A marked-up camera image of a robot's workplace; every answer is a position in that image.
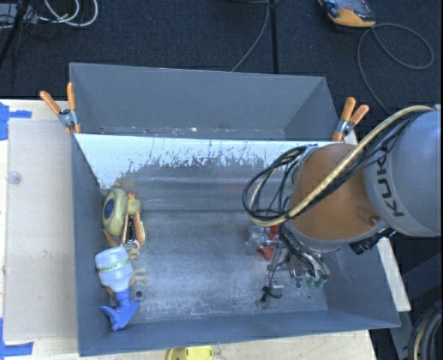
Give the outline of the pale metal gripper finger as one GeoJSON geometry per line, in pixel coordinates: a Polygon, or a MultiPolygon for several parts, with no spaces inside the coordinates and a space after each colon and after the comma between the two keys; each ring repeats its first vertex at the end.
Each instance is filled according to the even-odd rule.
{"type": "Polygon", "coordinates": [[[287,270],[288,252],[286,250],[274,250],[272,258],[267,265],[267,277],[276,278],[278,273],[287,270]]]}
{"type": "Polygon", "coordinates": [[[249,227],[249,236],[246,242],[247,249],[274,248],[279,243],[279,226],[249,227]]]}

